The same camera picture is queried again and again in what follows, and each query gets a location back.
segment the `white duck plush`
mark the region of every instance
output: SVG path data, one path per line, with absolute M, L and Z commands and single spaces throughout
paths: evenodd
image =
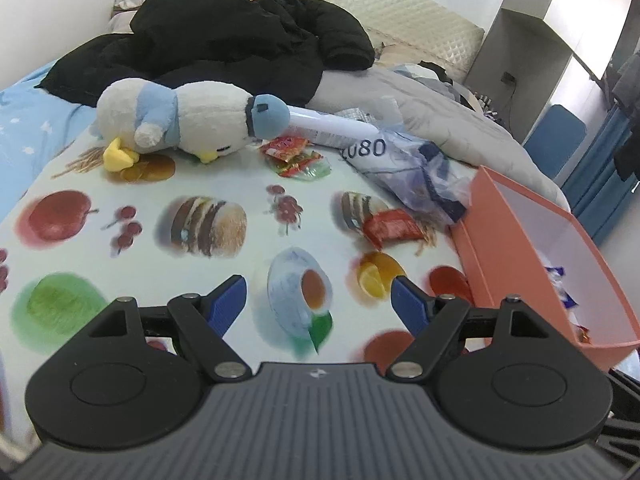
M 188 83 L 175 90 L 128 78 L 98 99 L 96 125 L 108 146 L 107 171 L 133 166 L 140 153 L 180 148 L 207 164 L 246 146 L 254 137 L 273 139 L 289 126 L 289 108 L 275 96 L 252 96 L 218 81 Z

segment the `headboard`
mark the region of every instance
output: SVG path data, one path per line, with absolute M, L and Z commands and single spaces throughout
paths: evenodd
M 360 20 L 374 46 L 402 44 L 423 60 L 464 79 L 484 30 L 432 0 L 327 0 Z

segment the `gray ribbed plate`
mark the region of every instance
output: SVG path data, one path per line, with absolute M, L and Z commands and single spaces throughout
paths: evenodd
M 452 427 L 423 389 L 369 364 L 264 364 L 212 389 L 189 422 L 116 453 L 46 444 L 15 480 L 614 480 L 591 446 L 518 454 Z

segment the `storage box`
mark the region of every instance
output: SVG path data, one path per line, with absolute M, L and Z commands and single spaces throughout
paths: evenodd
M 507 294 L 521 295 L 603 371 L 640 346 L 633 309 L 570 213 L 482 167 L 471 183 L 469 210 L 451 231 L 476 306 L 497 308 Z M 577 340 L 541 257 L 564 267 L 562 284 L 579 305 L 572 312 L 590 330 L 591 344 Z

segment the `blue curtain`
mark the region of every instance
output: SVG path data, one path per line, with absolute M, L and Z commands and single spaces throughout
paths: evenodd
M 622 182 L 613 164 L 614 152 L 631 131 L 629 119 L 614 106 L 600 131 L 562 186 L 572 213 L 596 245 L 601 244 L 628 207 L 635 177 Z

